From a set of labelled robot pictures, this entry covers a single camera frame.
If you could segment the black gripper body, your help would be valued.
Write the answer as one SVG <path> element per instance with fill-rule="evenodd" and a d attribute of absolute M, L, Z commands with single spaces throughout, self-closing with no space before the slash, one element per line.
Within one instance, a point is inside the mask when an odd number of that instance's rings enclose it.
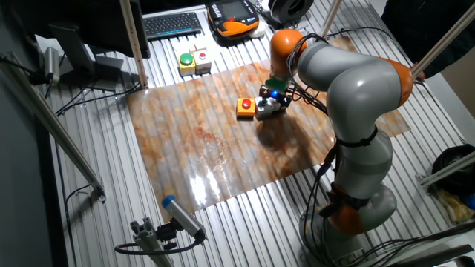
<path fill-rule="evenodd" d="M 273 98 L 277 101 L 277 108 L 273 109 L 273 111 L 283 111 L 286 110 L 290 103 L 291 103 L 291 98 L 287 96 L 286 94 L 281 93 L 279 90 L 275 89 L 270 89 L 265 85 L 261 85 L 259 89 L 259 97 L 263 98 L 266 97 L 268 98 Z"/>

